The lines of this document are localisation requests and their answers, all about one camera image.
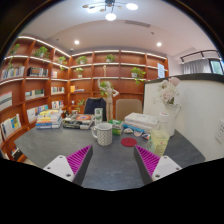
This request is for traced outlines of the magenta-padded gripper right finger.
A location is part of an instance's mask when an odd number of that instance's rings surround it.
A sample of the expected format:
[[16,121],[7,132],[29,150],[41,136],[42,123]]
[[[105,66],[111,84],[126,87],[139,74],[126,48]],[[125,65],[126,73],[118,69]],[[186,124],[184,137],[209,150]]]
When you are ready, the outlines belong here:
[[138,145],[134,146],[134,157],[145,185],[181,170],[170,157],[159,157]]

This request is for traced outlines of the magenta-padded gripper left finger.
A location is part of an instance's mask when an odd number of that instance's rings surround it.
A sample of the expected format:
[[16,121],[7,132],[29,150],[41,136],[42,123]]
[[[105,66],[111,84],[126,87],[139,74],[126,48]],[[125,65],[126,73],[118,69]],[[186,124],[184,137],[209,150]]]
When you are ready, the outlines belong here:
[[88,145],[69,156],[57,156],[44,167],[44,170],[77,185],[81,185],[92,155],[93,146]]

